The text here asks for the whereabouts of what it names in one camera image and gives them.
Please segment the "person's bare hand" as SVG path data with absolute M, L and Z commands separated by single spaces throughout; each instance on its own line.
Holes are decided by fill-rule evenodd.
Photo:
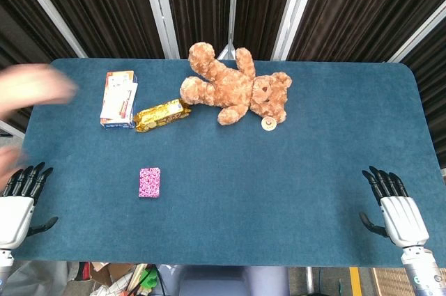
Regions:
M 0 118 L 37 104 L 67 103 L 76 91 L 76 84 L 50 65 L 12 65 L 0 71 Z
M 16 146 L 0 147 L 0 192 L 4 190 L 11 176 L 25 163 L 26 157 Z

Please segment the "gold biscuit pack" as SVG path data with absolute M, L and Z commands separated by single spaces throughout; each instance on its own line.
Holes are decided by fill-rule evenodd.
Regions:
M 137 113 L 134 117 L 135 129 L 137 132 L 148 132 L 175 120 L 185 118 L 191 112 L 189 105 L 182 99 L 175 99 Z

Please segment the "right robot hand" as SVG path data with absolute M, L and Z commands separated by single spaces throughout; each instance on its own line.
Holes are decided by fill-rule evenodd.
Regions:
M 384 219 L 384 225 L 377 226 L 360 212 L 365 228 L 390 239 L 402 249 L 423 247 L 429 233 L 416 202 L 409 196 L 400 177 L 373 166 L 368 171 L 363 170 L 362 175 L 367 179 Z

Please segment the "thin white frame post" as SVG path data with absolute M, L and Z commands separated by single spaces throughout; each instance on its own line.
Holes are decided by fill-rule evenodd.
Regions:
M 235 56 L 235 47 L 233 45 L 234 40 L 234 31 L 235 31 L 235 22 L 236 22 L 236 5 L 237 0 L 230 0 L 229 6 L 229 30 L 228 30 L 228 42 L 220 55 L 218 56 L 219 60 L 234 60 Z

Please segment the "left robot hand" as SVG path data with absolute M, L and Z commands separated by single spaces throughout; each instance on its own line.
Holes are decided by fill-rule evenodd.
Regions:
M 51 217 L 46 223 L 31 226 L 38 199 L 53 168 L 41 162 L 16 171 L 0 194 L 0 251 L 18 248 L 26 237 L 48 231 L 58 221 Z

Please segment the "dark brown curtain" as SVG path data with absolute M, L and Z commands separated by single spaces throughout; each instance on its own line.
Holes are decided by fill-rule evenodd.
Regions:
M 288 60 L 387 61 L 444 0 L 309 0 Z M 52 0 L 89 57 L 161 59 L 149 0 Z M 169 0 L 181 58 L 228 42 L 230 0 Z M 237 0 L 233 45 L 271 58 L 286 0 Z M 446 168 L 446 18 L 401 63 L 415 75 L 433 147 Z

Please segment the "brown cardboard box with clutter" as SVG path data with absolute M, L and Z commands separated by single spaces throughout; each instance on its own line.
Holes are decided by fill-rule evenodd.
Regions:
M 95 282 L 89 296 L 137 296 L 148 264 L 93 262 L 89 268 Z

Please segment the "green plastic item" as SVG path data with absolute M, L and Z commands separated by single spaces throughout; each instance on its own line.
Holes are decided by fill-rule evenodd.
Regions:
M 157 286 L 157 270 L 155 266 L 147 267 L 140 277 L 140 288 L 142 290 L 152 290 Z

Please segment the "white blue orange box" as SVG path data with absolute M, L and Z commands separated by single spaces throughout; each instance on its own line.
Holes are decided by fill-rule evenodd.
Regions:
M 137 76 L 133 70 L 108 72 L 100 113 L 104 128 L 134 128 L 134 99 Z

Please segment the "brown teddy bear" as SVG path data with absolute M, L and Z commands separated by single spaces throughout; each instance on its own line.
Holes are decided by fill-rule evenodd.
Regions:
M 274 118 L 276 123 L 286 120 L 285 104 L 292 78 L 285 72 L 257 76 L 248 49 L 236 50 L 236 69 L 217 60 L 213 46 L 207 42 L 193 44 L 188 61 L 197 76 L 183 81 L 180 96 L 187 104 L 219 107 L 220 125 L 232 125 L 248 111 Z

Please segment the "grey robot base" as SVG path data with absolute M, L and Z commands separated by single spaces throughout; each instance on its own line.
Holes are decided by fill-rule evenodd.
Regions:
M 284 266 L 159 265 L 154 296 L 290 296 Z

